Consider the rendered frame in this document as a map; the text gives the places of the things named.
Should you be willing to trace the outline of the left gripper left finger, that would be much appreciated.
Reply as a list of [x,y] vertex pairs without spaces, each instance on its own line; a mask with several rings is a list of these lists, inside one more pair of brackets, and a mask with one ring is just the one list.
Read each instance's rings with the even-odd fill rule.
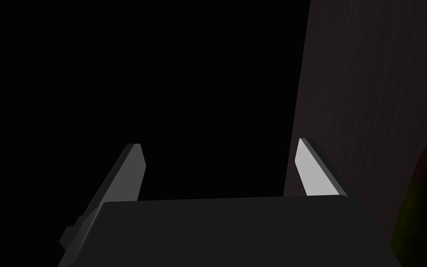
[[141,145],[127,145],[95,193],[83,218],[87,218],[105,202],[136,201],[145,170],[146,163]]

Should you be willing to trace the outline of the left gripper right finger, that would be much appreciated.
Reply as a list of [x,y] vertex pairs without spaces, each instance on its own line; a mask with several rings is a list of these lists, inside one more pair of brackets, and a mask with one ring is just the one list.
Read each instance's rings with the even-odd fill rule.
[[295,166],[307,196],[347,196],[326,157],[310,139],[298,139]]

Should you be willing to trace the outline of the dark brown wooden table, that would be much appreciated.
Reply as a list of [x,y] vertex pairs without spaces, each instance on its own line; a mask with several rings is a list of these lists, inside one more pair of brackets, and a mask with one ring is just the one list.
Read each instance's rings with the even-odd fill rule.
[[306,137],[390,248],[427,145],[427,0],[311,0],[284,196],[304,196]]

